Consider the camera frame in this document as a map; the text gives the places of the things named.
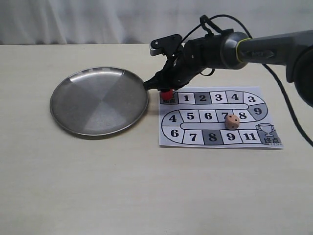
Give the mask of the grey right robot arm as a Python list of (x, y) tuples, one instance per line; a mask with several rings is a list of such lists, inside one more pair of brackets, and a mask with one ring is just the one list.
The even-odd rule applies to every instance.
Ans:
[(232, 29), (188, 40), (184, 45), (165, 38), (172, 51), (151, 42), (151, 50), (167, 56), (165, 65), (144, 82), (146, 90), (178, 90), (206, 68), (239, 70), (248, 63), (280, 65), (299, 96), (313, 104), (313, 32), (311, 30), (250, 38)]

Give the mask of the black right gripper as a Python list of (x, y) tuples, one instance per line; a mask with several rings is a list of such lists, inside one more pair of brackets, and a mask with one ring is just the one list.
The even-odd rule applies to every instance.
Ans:
[(220, 36), (201, 37), (187, 41), (175, 59), (166, 63), (163, 69), (145, 81), (145, 89), (178, 90), (187, 85), (203, 70), (222, 67)]

